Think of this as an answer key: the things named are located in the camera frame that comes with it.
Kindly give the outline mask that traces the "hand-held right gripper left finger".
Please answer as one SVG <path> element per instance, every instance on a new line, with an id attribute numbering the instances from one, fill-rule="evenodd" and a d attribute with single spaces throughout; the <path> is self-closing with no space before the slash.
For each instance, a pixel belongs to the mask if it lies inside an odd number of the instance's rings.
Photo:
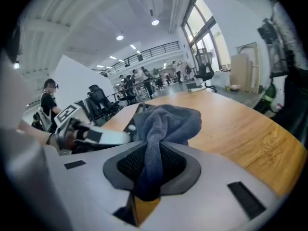
<path id="1" fill-rule="evenodd" d="M 140 142 L 105 150 L 60 156 L 45 146 L 48 169 L 74 231 L 143 231 L 113 215 L 126 205 L 129 192 L 114 188 L 103 174 L 106 160 Z"/>

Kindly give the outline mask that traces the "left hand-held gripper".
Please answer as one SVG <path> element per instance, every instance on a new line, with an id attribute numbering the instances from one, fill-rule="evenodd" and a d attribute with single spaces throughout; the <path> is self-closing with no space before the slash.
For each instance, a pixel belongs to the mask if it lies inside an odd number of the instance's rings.
<path id="1" fill-rule="evenodd" d="M 82 127 L 91 125 L 83 108 L 77 104 L 70 104 L 62 110 L 56 117 L 55 122 L 57 129 L 55 131 L 56 141 L 60 147 L 60 136 L 65 131 L 82 130 Z M 103 129 L 101 127 L 90 127 L 84 142 L 98 144 L 98 145 L 122 145 L 130 142 L 130 136 L 123 131 L 115 131 L 110 129 Z"/>

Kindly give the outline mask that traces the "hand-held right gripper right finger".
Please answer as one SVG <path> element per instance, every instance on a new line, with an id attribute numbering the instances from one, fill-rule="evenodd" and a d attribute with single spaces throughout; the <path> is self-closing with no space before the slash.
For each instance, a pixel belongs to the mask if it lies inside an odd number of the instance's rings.
<path id="1" fill-rule="evenodd" d="M 198 181 L 185 193 L 163 196 L 142 223 L 143 231 L 258 231 L 279 210 L 279 197 L 262 180 L 230 159 L 189 146 L 166 143 L 196 159 L 201 166 Z M 263 207 L 254 218 L 243 209 L 241 197 L 229 184 L 242 183 Z"/>

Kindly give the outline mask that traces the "person's left hand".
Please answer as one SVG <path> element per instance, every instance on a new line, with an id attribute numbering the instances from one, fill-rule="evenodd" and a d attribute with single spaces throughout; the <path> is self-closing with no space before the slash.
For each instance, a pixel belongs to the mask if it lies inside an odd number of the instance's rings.
<path id="1" fill-rule="evenodd" d="M 76 147 L 74 140 L 77 138 L 77 130 L 65 131 L 60 136 L 62 149 L 73 150 Z"/>

